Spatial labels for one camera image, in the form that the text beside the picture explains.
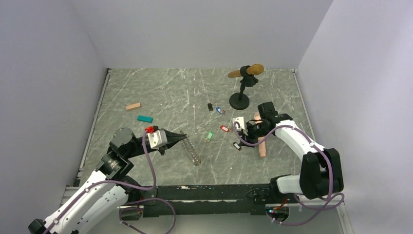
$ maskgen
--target wooden stick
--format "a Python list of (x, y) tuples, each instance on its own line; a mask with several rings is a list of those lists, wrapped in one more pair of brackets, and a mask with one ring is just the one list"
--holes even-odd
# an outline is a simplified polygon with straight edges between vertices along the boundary
[(141, 103), (140, 102), (126, 106), (127, 111), (131, 111), (131, 110), (134, 110), (134, 109), (137, 109), (137, 108), (141, 108)]
[[(262, 72), (264, 72), (264, 66), (259, 63), (256, 63), (246, 69), (246, 73), (249, 75), (259, 75)], [(240, 77), (240, 76), (241, 76), (240, 70), (228, 73), (229, 78), (235, 78), (235, 77)]]
[[(260, 113), (259, 113), (259, 112), (255, 113), (254, 119), (255, 119), (255, 120), (261, 119), (261, 116), (260, 116)], [(267, 149), (265, 148), (265, 141), (264, 141), (263, 143), (261, 143), (261, 144), (258, 145), (258, 150), (260, 151), (260, 156), (261, 156), (261, 157), (266, 157), (266, 156), (267, 156), (267, 154), (266, 154), (266, 153), (267, 153)]]

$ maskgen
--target gray marble surface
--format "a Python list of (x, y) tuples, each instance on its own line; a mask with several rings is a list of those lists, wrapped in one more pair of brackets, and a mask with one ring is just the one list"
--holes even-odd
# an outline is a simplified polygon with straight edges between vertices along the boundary
[[(205, 185), (268, 183), (270, 178), (299, 174), (300, 161), (288, 146), (276, 137), (266, 141), (267, 157), (260, 158), (258, 148), (237, 151), (234, 132), (226, 133), (233, 117), (253, 119), (257, 106), (272, 101), (279, 113), (288, 113), (297, 125), (310, 134), (309, 124), (291, 69), (266, 69), (256, 76), (260, 81), (247, 87), (250, 106), (233, 110), (229, 97), (239, 92), (240, 78), (228, 78), (236, 68), (191, 69), (112, 69), (87, 152), (82, 183), (104, 156), (113, 133), (120, 127), (131, 128), (140, 137), (144, 128), (158, 125), (169, 131), (189, 134), (202, 160), (194, 166), (181, 144), (166, 155), (151, 153), (158, 185)], [(125, 106), (140, 102), (142, 107), (126, 111)], [(209, 111), (207, 104), (227, 110), (225, 115)], [(153, 123), (137, 121), (138, 115), (153, 117)], [(209, 131), (214, 132), (206, 143)], [(152, 177), (145, 156), (131, 159), (129, 175), (141, 185), (151, 185)]]

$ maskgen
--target green key tag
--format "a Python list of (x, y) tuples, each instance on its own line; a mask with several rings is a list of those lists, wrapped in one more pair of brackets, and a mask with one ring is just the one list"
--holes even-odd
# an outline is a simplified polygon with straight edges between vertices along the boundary
[(205, 142), (209, 142), (209, 141), (211, 140), (211, 138), (212, 138), (213, 135), (214, 135), (214, 133), (213, 133), (212, 131), (210, 131), (210, 132), (208, 133), (208, 135), (206, 136), (206, 138), (205, 138)]

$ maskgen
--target black stand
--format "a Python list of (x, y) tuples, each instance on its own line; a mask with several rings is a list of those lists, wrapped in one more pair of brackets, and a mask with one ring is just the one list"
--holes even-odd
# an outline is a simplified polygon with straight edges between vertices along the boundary
[(241, 76), (243, 77), (243, 79), (240, 81), (240, 92), (234, 93), (229, 98), (229, 104), (235, 110), (245, 110), (249, 106), (249, 98), (244, 94), (245, 87), (252, 87), (258, 82), (258, 79), (253, 75), (247, 74), (246, 69), (248, 67), (250, 66), (244, 66), (240, 69)]

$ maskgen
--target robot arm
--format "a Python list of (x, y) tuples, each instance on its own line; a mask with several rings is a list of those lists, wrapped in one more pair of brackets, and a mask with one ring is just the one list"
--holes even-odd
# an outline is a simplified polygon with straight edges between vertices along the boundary
[(300, 175), (281, 175), (272, 178), (269, 184), (270, 193), (276, 197), (285, 197), (286, 194), (302, 194), (308, 199), (328, 195), (329, 175), (327, 163), (316, 149), (327, 155), (333, 171), (333, 193), (343, 190), (340, 156), (334, 148), (326, 149), (307, 136), (287, 114), (278, 114), (272, 102), (258, 106), (261, 123), (240, 124), (239, 137), (247, 144), (238, 145), (251, 147), (257, 144), (258, 138), (267, 135), (274, 128), (272, 134), (283, 140), (298, 156), (301, 161)]
[[(157, 126), (146, 129), (148, 138), (144, 144), (148, 152), (165, 150), (178, 141), (187, 138), (185, 134), (176, 134)], [(126, 174), (133, 164), (131, 157), (144, 154), (143, 138), (136, 138), (129, 128), (121, 128), (115, 132), (109, 143), (108, 153), (102, 157), (96, 170), (79, 190), (57, 211), (45, 218), (35, 219), (29, 225), (31, 234), (85, 234), (110, 211), (124, 204), (128, 199), (139, 200), (139, 190), (115, 185), (116, 181), (139, 184)]]

